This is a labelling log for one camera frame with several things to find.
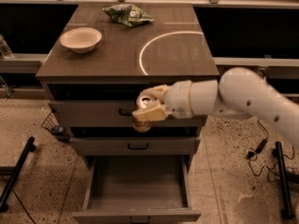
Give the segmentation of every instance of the empty drawer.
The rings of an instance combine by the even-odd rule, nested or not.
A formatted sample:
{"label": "empty drawer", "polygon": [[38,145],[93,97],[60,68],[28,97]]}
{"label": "empty drawer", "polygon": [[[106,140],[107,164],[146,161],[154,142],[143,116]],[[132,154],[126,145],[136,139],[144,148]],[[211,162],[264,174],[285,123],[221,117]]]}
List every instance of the empty drawer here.
{"label": "empty drawer", "polygon": [[193,155],[199,137],[176,138],[71,138],[81,156],[98,155]]}
{"label": "empty drawer", "polygon": [[94,157],[78,223],[195,222],[183,156]]}
{"label": "empty drawer", "polygon": [[194,137],[198,136],[201,126],[198,127],[162,127],[153,126],[149,131],[140,133],[133,127],[70,127],[74,137]]}

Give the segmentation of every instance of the dark brown countertop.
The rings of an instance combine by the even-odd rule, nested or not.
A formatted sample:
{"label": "dark brown countertop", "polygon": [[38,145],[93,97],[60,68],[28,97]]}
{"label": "dark brown countertop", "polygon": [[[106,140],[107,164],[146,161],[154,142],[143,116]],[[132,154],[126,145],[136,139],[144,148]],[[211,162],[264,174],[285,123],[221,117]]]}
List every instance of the dark brown countertop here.
{"label": "dark brown countertop", "polygon": [[64,31],[88,26],[100,31],[102,40],[93,51],[76,54],[58,39],[36,77],[43,81],[218,74],[192,5],[136,4],[154,21],[135,28],[116,23],[106,15],[103,7],[112,5],[80,4]]}

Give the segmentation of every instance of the white circle line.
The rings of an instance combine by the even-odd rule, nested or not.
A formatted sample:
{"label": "white circle line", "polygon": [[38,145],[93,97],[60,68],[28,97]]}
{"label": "white circle line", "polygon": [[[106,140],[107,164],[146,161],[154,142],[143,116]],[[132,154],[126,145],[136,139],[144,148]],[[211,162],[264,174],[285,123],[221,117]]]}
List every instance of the white circle line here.
{"label": "white circle line", "polygon": [[163,34],[163,35],[158,35],[156,37],[154,37],[153,39],[151,39],[151,41],[149,41],[140,51],[139,54],[139,66],[143,72],[144,75],[148,76],[149,74],[146,72],[146,70],[143,67],[143,63],[142,63],[142,55],[144,53],[144,50],[150,45],[150,43],[154,42],[155,40],[158,40],[162,37],[168,36],[168,35],[175,35],[175,34],[199,34],[202,35],[203,32],[195,32],[195,31],[179,31],[179,32],[172,32],[172,33],[168,33],[168,34]]}

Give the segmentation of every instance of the speckled floor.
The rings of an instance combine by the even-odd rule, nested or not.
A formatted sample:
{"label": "speckled floor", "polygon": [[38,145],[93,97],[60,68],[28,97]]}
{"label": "speckled floor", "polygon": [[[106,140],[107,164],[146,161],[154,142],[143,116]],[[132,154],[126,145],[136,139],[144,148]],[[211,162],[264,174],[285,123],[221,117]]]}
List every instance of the speckled floor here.
{"label": "speckled floor", "polygon": [[[32,219],[38,224],[71,224],[72,212],[79,211],[89,172],[72,147],[57,141],[41,123],[49,114],[48,101],[32,95],[0,99],[0,165],[14,165],[30,136],[36,151],[29,153],[14,187]],[[252,167],[259,173],[263,165],[273,166],[275,142],[283,144],[284,154],[292,146],[264,124],[269,142]],[[254,176],[246,159],[265,137],[257,119],[232,120],[208,118],[202,142],[189,171],[193,208],[202,211],[197,223],[295,223],[283,220],[280,185],[268,182],[267,172]],[[287,166],[299,167],[298,150]],[[0,181],[0,188],[5,185]],[[292,202],[299,201],[299,186],[291,185]],[[8,210],[0,214],[1,224],[34,223],[11,193]]]}

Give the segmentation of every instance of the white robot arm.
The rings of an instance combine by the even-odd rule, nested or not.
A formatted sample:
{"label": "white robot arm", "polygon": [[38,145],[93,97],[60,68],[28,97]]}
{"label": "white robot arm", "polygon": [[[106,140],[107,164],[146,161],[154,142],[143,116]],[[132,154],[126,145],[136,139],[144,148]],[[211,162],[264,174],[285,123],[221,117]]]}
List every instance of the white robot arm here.
{"label": "white robot arm", "polygon": [[158,121],[168,116],[175,119],[197,115],[231,119],[254,116],[299,148],[299,105],[246,68],[230,69],[219,83],[187,80],[144,90],[137,98],[137,106],[133,116],[138,121]]}

